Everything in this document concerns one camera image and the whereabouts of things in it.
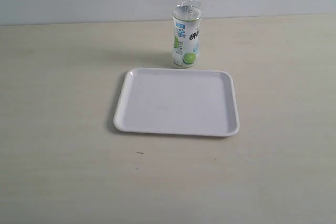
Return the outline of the white plastic tray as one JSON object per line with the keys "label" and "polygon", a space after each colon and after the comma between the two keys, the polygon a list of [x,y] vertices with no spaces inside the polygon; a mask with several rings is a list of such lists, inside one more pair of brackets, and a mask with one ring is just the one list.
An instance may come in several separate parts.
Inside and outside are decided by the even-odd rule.
{"label": "white plastic tray", "polygon": [[134,68],[125,74],[113,124],[128,133],[235,135],[233,79],[218,70]]}

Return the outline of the clear plastic drink bottle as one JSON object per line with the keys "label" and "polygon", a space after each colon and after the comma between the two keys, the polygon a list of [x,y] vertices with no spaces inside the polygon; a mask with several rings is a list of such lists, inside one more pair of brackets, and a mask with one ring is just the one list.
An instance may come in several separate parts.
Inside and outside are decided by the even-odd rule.
{"label": "clear plastic drink bottle", "polygon": [[180,0],[173,8],[173,62],[189,68],[199,59],[200,26],[203,9],[199,0]]}

